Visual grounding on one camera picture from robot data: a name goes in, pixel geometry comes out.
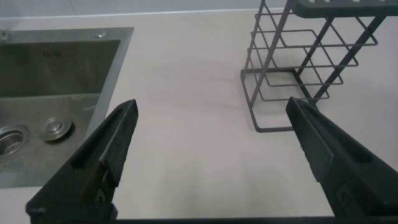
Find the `sink drain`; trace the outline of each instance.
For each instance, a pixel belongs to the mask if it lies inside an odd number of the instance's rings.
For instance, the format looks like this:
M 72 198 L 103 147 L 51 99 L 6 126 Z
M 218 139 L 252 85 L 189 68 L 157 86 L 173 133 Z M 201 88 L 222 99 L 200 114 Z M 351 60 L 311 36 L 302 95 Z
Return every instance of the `sink drain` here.
M 29 130 L 23 125 L 0 129 L 0 158 L 11 155 L 20 149 L 29 138 Z

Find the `tiled wall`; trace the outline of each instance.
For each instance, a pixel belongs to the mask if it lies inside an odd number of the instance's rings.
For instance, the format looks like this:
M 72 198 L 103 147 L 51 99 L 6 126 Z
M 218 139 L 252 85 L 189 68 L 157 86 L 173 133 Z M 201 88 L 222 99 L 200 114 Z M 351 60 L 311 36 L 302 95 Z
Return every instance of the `tiled wall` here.
M 256 9 L 261 0 L 0 0 L 1 17 Z M 286 0 L 267 0 L 283 7 Z

